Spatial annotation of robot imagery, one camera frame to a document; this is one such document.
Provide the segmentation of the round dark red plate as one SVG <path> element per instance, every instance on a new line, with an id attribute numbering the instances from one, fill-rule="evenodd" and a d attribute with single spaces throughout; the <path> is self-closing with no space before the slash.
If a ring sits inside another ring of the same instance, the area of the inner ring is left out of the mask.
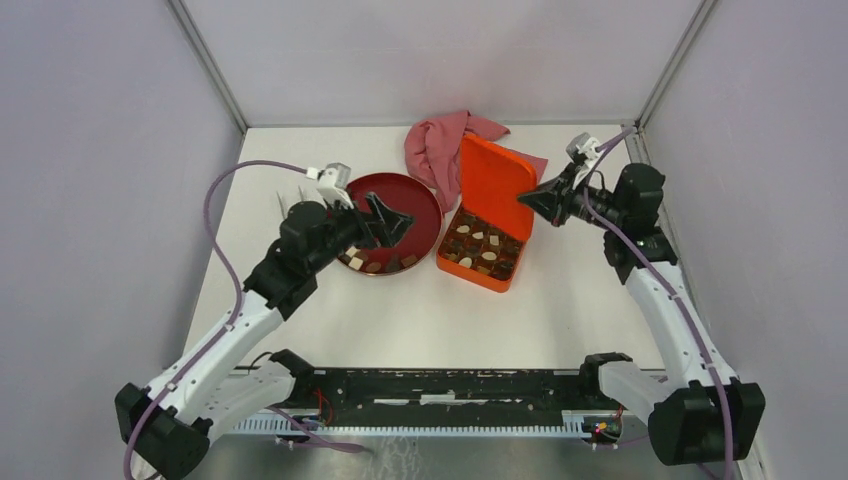
<path id="1" fill-rule="evenodd" d="M 433 250 L 441 233 L 440 205 L 422 182 L 399 173 L 373 173 L 353 180 L 349 193 L 358 205 L 374 192 L 391 209 L 414 218 L 403 240 L 392 248 L 376 250 L 351 247 L 338 257 L 348 269 L 370 276 L 393 275 L 421 263 Z"/>

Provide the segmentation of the orange box lid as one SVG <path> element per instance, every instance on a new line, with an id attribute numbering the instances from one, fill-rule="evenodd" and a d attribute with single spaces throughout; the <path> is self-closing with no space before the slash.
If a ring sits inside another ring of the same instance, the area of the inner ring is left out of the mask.
<path id="1" fill-rule="evenodd" d="M 535 213 L 518 196 L 538 185 L 535 167 L 518 153 L 476 135 L 459 148 L 462 205 L 507 235 L 526 241 Z"/>

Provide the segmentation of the orange chocolate box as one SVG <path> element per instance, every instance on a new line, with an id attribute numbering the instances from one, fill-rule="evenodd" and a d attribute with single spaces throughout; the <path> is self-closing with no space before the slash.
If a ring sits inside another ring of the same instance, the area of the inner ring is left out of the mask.
<path id="1" fill-rule="evenodd" d="M 462 203 L 438 246 L 440 270 L 488 290 L 507 292 L 526 246 L 467 210 Z"/>

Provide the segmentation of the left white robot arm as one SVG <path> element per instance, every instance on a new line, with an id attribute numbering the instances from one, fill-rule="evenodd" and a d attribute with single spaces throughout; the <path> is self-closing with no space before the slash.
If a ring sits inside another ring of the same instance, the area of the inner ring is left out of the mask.
<path id="1" fill-rule="evenodd" d="M 279 237 L 244 282 L 236 301 L 192 350 L 146 386 L 126 384 L 115 404 L 126 442 L 124 475 L 140 457 L 165 479 L 183 479 L 210 446 L 239 422 L 284 401 L 306 405 L 313 379 L 273 362 L 229 382 L 231 371 L 317 289 L 317 275 L 352 247 L 394 247 L 414 225 L 373 192 L 367 208 L 303 201 L 292 206 Z"/>

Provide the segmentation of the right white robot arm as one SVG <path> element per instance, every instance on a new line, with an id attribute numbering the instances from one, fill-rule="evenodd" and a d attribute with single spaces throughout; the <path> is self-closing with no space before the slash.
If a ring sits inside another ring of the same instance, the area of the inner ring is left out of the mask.
<path id="1" fill-rule="evenodd" d="M 590 355 L 577 382 L 580 400 L 614 400 L 642 421 L 665 465 L 733 463 L 748 457 L 766 399 L 744 383 L 710 339 L 683 282 L 678 257 L 659 225 L 665 177 L 630 164 L 613 190 L 590 186 L 568 165 L 556 178 L 518 195 L 554 226 L 578 218 L 604 231 L 604 254 L 639 306 L 664 364 L 659 381 L 620 353 Z"/>

